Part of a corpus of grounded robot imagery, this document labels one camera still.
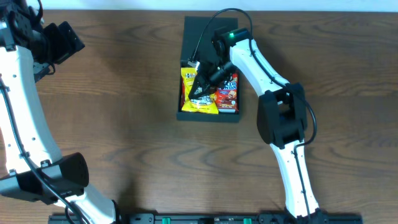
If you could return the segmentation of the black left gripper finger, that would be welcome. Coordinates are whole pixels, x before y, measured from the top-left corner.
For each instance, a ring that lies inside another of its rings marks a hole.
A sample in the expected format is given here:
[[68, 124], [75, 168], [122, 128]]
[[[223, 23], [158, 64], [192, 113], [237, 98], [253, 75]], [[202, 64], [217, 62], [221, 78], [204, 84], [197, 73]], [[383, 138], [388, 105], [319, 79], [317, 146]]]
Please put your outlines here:
[[63, 22], [59, 26], [51, 23], [44, 29], [44, 35], [50, 44], [52, 63], [61, 64], [70, 56], [72, 45], [68, 38], [69, 29], [68, 22]]
[[60, 29], [61, 34], [68, 42], [70, 55], [79, 52], [85, 47], [85, 44], [77, 36], [77, 34], [75, 33], [75, 31], [72, 29], [72, 27], [67, 21], [62, 22], [58, 26], [58, 28]]

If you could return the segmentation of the yellow Hacks candy bag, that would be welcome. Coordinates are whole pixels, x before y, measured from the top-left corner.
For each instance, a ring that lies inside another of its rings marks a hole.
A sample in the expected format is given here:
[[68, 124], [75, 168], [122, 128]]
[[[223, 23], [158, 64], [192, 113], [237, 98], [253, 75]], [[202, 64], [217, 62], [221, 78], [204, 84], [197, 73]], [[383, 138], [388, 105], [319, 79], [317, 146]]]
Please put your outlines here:
[[182, 111], [189, 113], [218, 114], [218, 108], [214, 101], [214, 94], [201, 96], [191, 100], [188, 95], [192, 90], [193, 81], [197, 71], [192, 67], [181, 68], [183, 105]]

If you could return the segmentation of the red Hello Panda box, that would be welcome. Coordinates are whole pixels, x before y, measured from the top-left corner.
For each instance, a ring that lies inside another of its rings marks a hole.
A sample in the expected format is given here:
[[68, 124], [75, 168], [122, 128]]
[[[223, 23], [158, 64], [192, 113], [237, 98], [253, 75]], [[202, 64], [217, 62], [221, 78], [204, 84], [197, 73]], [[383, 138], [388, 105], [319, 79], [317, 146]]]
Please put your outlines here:
[[238, 74], [232, 74], [231, 80], [215, 93], [215, 103], [220, 113], [238, 112]]

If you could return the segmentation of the red Hacks candy bag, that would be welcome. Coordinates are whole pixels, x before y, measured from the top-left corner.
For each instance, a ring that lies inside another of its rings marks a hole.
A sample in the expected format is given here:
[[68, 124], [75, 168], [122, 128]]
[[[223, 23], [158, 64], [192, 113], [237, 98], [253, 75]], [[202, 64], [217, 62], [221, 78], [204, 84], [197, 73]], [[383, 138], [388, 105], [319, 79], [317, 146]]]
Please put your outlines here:
[[184, 106], [185, 103], [185, 85], [183, 82], [181, 82], [181, 97], [180, 97], [180, 109], [182, 110], [182, 107]]

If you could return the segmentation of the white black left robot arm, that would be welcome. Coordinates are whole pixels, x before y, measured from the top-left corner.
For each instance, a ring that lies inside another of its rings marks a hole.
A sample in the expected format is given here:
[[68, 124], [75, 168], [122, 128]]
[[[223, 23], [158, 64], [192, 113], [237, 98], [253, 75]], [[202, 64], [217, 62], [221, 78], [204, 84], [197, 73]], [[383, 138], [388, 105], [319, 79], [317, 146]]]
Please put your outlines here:
[[1, 2], [1, 134], [8, 172], [1, 195], [63, 207], [70, 223], [119, 223], [116, 202], [89, 183], [83, 155], [62, 154], [37, 93], [39, 80], [83, 48], [69, 23], [45, 25], [41, 9]]

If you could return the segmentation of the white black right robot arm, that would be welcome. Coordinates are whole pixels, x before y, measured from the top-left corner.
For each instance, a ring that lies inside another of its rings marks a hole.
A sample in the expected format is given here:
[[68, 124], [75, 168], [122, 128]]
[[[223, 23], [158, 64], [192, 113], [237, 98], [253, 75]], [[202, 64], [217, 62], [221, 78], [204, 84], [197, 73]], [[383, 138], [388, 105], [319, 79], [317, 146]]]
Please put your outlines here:
[[219, 62], [197, 65], [188, 97], [210, 95], [240, 71], [258, 96], [257, 129], [273, 150], [285, 189], [285, 207], [296, 219], [310, 221], [319, 205], [313, 195], [304, 158], [307, 117], [314, 112], [301, 84], [291, 84], [261, 54], [246, 28], [215, 30], [211, 43]]

